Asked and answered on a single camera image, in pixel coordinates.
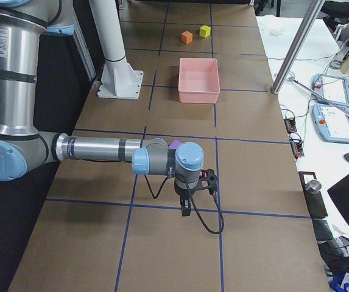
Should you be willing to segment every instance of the blue joint cap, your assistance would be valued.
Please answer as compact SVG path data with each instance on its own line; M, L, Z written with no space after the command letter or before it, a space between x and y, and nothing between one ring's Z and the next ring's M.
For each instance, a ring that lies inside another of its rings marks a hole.
M0 7L19 7L29 2L30 0L0 0Z
M24 156L12 145L0 140L0 181L20 178L27 172Z
M177 163L190 172L198 172L204 165L204 151L199 144L186 142L175 152Z
M45 35L53 35L57 37L68 37L74 34L74 25L69 26L49 26Z
M132 154L132 171L137 175L148 175L150 158L146 148L138 148Z

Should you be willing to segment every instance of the white table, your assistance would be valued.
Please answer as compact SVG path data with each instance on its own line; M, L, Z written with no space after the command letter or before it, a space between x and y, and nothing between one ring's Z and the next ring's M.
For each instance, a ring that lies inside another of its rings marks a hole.
M269 58L269 67L272 76L278 73L282 60L294 39L296 31L301 23L298 18L276 18L272 15L257 17L266 55ZM331 36L329 30L321 19L317 19L302 47L297 59L318 59L334 55L338 51L338 45ZM291 71L296 79L312 87L312 78L322 73L332 57L317 61L295 61ZM328 75L344 76L340 70L329 69ZM296 116L306 113L308 100L311 94L299 88L293 83L285 83L278 95L280 104L292 110ZM296 120L298 133L304 137L305 157L299 158L296 166L298 171L315 172L317 179L322 183L322 197L325 202L328 217L326 220L334 237L344 235L349 237L349 226L331 201L327 190L343 177L349 174L349 163L343 159L343 154L349 152L349 144L329 143L321 140L314 120L312 107L305 118Z

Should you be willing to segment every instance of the black tape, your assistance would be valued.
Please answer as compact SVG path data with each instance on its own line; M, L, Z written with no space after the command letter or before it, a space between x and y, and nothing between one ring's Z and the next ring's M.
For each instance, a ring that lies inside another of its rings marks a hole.
M125 143L127 139L120 138L119 141L119 161L125 162Z
M44 147L46 149L46 158L44 159L43 163L41 164L41 165L43 165L47 161L47 158L49 156L49 149L48 149L48 145L47 145L46 140L40 134L39 134L39 139L43 142Z
M169 149L167 151L167 163L166 163L167 177L173 178L175 175L175 149Z
M13 10L10 8L0 8L0 14L5 14L5 15L9 15L18 19L23 19L23 20L27 20L30 21L32 23L38 24L39 26L43 26L45 29L47 29L48 23L47 21L44 21L40 18L34 17L32 15L17 11L17 10Z
M29 136L11 136L0 134L0 140L2 141L30 141L39 138L39 134L29 135Z
M74 144L76 143L77 137L70 137L69 142L67 143L67 155L70 159L76 159L74 155Z
M36 75L28 75L28 74L17 73L13 71L0 69L0 79L36 84L38 77Z
M123 60L125 58L125 55L124 55L124 57L122 57L121 59L118 59L118 60L109 60L109 59L107 59L107 58L105 58L108 62L119 62L119 61L121 61L121 60Z
M58 12L57 12L57 14L55 15L55 17L54 17L52 20L50 20L50 21L48 22L48 25L49 25L49 26L53 25L53 24L56 22L56 20L58 20L58 18L59 18L59 16L60 16L61 12L62 12L62 0L59 0Z
M58 138L59 136L62 135L62 133L58 133L54 136L54 138L52 138L52 143L51 143L51 155L52 155L52 158L55 160L55 161L58 161L60 162L58 156L57 156L57 141L58 141Z

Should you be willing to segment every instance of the label sticker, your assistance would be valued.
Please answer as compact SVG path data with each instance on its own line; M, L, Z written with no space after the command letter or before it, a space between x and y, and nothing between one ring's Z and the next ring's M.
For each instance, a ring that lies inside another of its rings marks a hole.
M8 38L9 32L6 29L0 29L0 57L8 57Z
M304 177L305 184L307 184L310 181L312 181L313 179L315 179L313 175L303 175L303 177Z

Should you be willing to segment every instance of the white pole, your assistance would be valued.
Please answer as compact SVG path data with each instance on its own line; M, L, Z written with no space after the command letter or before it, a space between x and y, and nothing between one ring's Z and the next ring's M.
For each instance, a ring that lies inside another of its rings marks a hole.
M143 72L127 63L115 0L89 0L105 57L99 97L137 99Z

